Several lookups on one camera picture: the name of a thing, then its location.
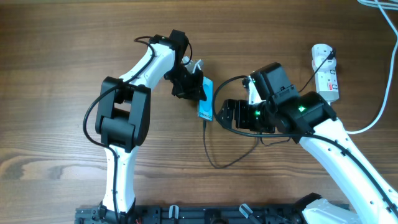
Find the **blue Galaxy smartphone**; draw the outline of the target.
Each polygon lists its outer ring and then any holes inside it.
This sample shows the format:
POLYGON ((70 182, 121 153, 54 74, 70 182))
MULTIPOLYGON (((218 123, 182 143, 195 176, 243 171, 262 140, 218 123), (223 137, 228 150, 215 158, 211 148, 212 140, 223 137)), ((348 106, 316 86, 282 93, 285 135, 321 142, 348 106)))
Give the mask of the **blue Galaxy smartphone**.
POLYGON ((207 77, 203 78, 203 90, 206 100, 200 100, 198 104, 198 116, 207 121, 213 120, 212 100, 213 100, 213 81, 207 77))

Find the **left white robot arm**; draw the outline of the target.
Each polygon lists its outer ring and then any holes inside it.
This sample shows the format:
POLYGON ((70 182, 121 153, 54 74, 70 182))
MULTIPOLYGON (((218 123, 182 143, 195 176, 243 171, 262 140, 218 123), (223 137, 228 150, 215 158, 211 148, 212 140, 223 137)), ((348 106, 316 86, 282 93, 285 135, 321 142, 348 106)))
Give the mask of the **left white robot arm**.
POLYGON ((106 77, 101 86, 95 131, 106 150, 107 184, 99 217, 107 223, 131 223, 136 203, 134 171, 139 147, 150 126, 151 94, 161 79, 172 83, 172 95, 207 100, 199 62, 185 57, 186 34, 173 30, 168 37, 138 37, 147 46, 140 61, 119 78, 106 77))

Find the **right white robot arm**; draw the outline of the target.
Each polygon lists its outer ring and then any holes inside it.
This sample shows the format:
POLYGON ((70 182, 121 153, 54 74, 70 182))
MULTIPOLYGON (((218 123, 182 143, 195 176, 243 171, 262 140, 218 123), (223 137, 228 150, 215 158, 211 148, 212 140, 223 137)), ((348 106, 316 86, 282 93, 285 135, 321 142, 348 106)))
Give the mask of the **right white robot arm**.
POLYGON ((397 223, 395 191, 348 136, 318 93, 300 95, 275 62, 243 76, 248 100, 226 100, 214 114, 228 131, 254 138, 288 137, 329 173, 354 207, 347 211, 318 194, 299 201, 307 223, 397 223))

